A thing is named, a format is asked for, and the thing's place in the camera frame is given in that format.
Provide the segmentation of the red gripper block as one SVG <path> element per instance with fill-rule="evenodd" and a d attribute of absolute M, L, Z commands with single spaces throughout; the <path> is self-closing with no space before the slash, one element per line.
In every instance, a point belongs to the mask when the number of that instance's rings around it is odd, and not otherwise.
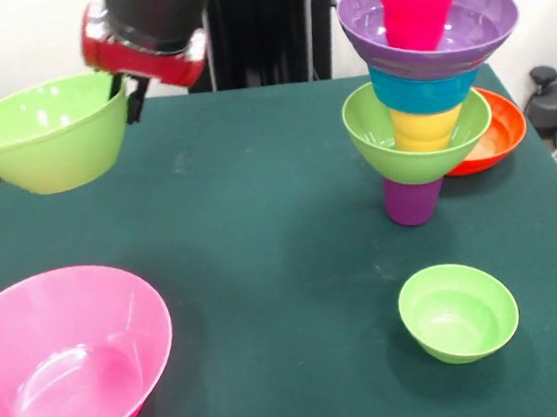
<path fill-rule="evenodd" d="M 127 98 L 127 123 L 133 125 L 141 120 L 149 78 L 178 87 L 191 87 L 196 82 L 206 64 L 207 36 L 203 28 L 197 28 L 180 52 L 151 52 L 117 38 L 106 13 L 101 4 L 90 2 L 86 6 L 81 23 L 82 58 L 90 68 L 113 73 L 110 100 L 126 95 L 124 74 L 134 75 L 136 88 Z"/>

